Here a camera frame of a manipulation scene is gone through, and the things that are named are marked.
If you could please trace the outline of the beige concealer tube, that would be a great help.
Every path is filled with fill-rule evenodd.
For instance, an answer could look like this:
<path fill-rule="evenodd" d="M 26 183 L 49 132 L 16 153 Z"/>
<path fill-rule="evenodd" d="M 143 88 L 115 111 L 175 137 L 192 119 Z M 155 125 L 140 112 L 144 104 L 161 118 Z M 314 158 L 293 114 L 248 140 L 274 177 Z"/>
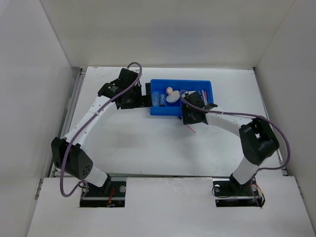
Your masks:
<path fill-rule="evenodd" d="M 205 101 L 205 103 L 206 103 L 206 102 L 207 102 L 207 97 L 205 96 L 204 90 L 201 90 L 201 93 L 202 93 L 203 99 L 204 99 L 204 101 Z"/>

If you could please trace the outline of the round beige powder puff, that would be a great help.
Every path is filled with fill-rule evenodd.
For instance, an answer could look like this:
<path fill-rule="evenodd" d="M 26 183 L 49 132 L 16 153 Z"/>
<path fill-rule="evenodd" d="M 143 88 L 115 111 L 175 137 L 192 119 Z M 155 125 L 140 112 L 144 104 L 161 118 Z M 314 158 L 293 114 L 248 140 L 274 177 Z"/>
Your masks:
<path fill-rule="evenodd" d="M 173 92 L 171 92 L 170 94 L 168 94 L 168 96 L 166 97 L 166 101 L 169 104 L 173 104 L 175 102 L 177 102 L 180 98 L 180 92 L 178 90 L 175 90 Z"/>

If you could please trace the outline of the clear bottle with black cap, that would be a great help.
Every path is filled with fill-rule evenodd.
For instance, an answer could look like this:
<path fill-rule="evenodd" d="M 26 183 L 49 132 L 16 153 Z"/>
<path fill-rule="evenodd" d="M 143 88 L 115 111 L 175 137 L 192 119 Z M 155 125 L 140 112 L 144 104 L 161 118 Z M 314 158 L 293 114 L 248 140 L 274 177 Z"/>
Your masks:
<path fill-rule="evenodd" d="M 165 107 L 165 94 L 160 95 L 159 106 Z"/>

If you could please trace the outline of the beige makeup sponge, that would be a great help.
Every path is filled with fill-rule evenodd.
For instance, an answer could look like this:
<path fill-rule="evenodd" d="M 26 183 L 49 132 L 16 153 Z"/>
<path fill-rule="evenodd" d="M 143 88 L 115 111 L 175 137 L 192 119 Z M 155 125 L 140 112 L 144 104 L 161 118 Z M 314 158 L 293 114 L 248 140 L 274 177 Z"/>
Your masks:
<path fill-rule="evenodd" d="M 166 94 L 167 94 L 167 95 L 172 94 L 172 92 L 173 92 L 173 88 L 172 88 L 172 87 L 167 87 L 167 88 L 166 88 Z"/>

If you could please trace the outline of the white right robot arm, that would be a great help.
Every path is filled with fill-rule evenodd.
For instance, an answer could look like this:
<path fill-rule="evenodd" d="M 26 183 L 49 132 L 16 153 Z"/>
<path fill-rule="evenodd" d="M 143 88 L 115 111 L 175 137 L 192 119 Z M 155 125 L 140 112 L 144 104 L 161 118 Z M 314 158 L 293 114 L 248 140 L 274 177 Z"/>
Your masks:
<path fill-rule="evenodd" d="M 255 115 L 233 115 L 216 104 L 204 104 L 196 91 L 180 92 L 184 124 L 204 123 L 236 135 L 241 142 L 243 159 L 229 177 L 229 189 L 239 195 L 261 164 L 271 157 L 279 142 L 267 119 Z"/>

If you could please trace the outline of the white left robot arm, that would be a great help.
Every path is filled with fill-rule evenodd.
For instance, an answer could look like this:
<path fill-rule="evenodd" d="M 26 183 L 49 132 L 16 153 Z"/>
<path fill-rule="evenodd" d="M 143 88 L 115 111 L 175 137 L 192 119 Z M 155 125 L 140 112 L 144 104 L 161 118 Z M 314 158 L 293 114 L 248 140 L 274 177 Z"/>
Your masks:
<path fill-rule="evenodd" d="M 97 96 L 86 114 L 62 138 L 54 138 L 51 142 L 53 162 L 60 173 L 60 192 L 69 197 L 72 193 L 64 190 L 66 173 L 78 179 L 75 188 L 83 185 L 86 189 L 93 185 L 94 191 L 105 196 L 111 188 L 111 176 L 97 168 L 87 152 L 88 140 L 101 128 L 118 109 L 134 109 L 147 106 L 149 98 L 142 95 L 140 78 L 142 68 L 137 71 L 130 66 L 122 68 L 117 79 L 105 83 L 97 92 Z"/>

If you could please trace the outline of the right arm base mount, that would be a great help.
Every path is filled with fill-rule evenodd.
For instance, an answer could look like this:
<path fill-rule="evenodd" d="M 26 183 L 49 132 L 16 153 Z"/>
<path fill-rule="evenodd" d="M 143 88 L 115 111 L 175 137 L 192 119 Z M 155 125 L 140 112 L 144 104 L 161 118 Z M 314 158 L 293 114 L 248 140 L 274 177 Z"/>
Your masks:
<path fill-rule="evenodd" d="M 239 184 L 231 175 L 228 178 L 216 178 L 212 181 L 212 194 L 216 207 L 263 207 L 266 199 L 252 178 L 245 184 Z"/>

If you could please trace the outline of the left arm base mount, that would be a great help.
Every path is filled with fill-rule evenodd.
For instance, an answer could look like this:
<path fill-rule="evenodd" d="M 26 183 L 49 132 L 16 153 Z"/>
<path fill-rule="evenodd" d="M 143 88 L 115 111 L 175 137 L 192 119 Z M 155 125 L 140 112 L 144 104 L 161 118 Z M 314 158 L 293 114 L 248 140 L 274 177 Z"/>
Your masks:
<path fill-rule="evenodd" d="M 125 207 L 125 195 L 127 189 L 126 176 L 112 176 L 111 181 L 107 183 L 105 188 L 97 187 L 88 183 L 88 189 L 81 186 L 80 207 L 106 207 L 121 208 Z"/>

